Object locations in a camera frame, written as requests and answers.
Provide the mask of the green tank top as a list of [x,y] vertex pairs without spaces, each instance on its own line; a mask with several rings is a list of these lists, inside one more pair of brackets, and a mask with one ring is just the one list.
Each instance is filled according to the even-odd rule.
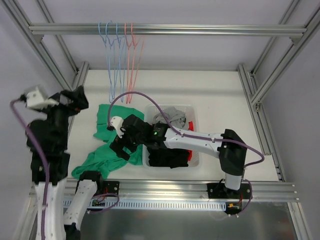
[[141,120],[144,118],[144,114],[135,108],[120,105],[111,106],[109,104],[99,105],[96,114],[96,133],[93,137],[104,142],[104,144],[90,152],[84,163],[72,170],[71,176],[73,178],[78,180],[84,172],[94,171],[101,173],[103,179],[107,179],[111,172],[117,171],[127,164],[133,166],[141,166],[143,164],[143,148],[141,145],[135,151],[131,151],[126,147],[122,148],[122,152],[129,157],[128,159],[118,156],[113,149],[113,147],[117,146],[114,141],[118,138],[118,135],[114,130],[108,130],[108,118],[118,116],[125,119],[130,115],[134,115]]

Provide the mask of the light blue hanger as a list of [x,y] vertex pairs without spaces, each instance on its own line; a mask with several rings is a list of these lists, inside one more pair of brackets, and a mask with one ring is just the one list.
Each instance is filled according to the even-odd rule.
[[108,100],[111,103],[114,100],[114,90],[113,90],[114,88],[113,88],[113,82],[111,78],[111,63],[110,63],[111,59],[109,56],[109,52],[112,49],[112,44],[107,34],[108,23],[104,27],[102,27],[102,22],[98,22],[97,29],[98,29],[99,37],[101,38],[104,46],[104,57],[105,57],[107,77],[109,82]]
[[106,63],[109,79],[109,102],[111,103],[116,97],[116,87],[118,83],[119,73],[119,56],[121,40],[116,34],[115,37],[111,37],[109,33],[109,25],[112,24],[109,21],[105,26],[105,40],[106,40]]
[[125,70],[124,66],[126,63],[126,41],[124,40],[124,36],[119,35],[119,24],[116,23],[116,37],[119,48],[119,56],[118,56],[118,71],[119,71],[119,80],[120,80],[120,94],[125,92]]

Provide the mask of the black tank top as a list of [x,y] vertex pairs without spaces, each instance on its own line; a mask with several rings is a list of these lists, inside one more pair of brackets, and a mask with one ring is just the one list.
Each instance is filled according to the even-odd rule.
[[149,153],[148,155],[148,163],[151,167],[169,167],[171,169],[174,168],[182,168],[188,167],[190,151],[185,149],[151,149],[147,148]]

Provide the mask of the grey tank top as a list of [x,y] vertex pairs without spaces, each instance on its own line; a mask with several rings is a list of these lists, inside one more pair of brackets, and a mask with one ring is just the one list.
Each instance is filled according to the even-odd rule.
[[156,124],[156,123],[166,124],[167,122],[165,118],[167,118],[170,124],[175,128],[184,129],[184,130],[187,130],[189,128],[188,118],[183,111],[178,110],[173,106],[167,107],[162,111],[164,115],[162,115],[161,113],[157,113],[153,117],[153,120],[152,120],[153,124]]

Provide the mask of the pink hanger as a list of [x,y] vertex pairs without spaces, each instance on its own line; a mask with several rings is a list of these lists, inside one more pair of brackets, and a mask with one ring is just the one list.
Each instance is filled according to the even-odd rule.
[[126,66],[126,92],[130,90],[130,59],[131,59],[131,47],[134,45],[135,40],[132,37],[132,33],[127,31],[128,23],[124,23],[124,36],[127,49],[127,66]]
[[129,89],[133,91],[136,86],[138,71],[141,63],[141,58],[144,50],[145,38],[141,35],[135,35],[133,30],[134,24],[131,24],[131,40],[133,44],[133,57],[131,65],[131,76]]

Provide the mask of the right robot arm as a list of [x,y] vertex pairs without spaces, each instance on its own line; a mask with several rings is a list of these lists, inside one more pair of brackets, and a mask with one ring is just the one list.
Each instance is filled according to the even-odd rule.
[[152,150],[181,149],[213,156],[219,159],[225,173],[223,193],[231,199],[241,193],[247,147],[231,129],[205,134],[165,123],[149,124],[133,114],[126,118],[110,117],[107,129],[116,132],[110,148],[126,161],[130,155],[124,149],[135,152],[139,145]]

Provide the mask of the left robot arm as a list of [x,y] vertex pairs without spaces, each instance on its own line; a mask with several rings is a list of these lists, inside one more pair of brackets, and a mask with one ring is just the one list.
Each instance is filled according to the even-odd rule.
[[83,86],[52,96],[38,86],[25,95],[28,109],[46,114],[46,119],[30,122],[26,129],[31,158],[31,178],[38,203],[38,240],[79,240],[81,224],[93,196],[104,190],[102,174],[84,171],[66,211],[63,210],[70,154],[67,152],[69,118],[89,107]]

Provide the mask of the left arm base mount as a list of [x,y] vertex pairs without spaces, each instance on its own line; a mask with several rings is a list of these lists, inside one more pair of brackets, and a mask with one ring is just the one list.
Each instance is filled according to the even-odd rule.
[[120,182],[115,180],[104,180],[102,184],[102,194],[119,194]]

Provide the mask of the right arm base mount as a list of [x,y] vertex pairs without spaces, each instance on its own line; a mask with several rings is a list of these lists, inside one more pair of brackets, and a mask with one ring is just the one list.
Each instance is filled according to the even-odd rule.
[[225,186],[225,179],[219,182],[206,184],[209,199],[243,199],[249,200],[252,197],[251,186],[247,182],[241,182],[239,190],[232,190]]

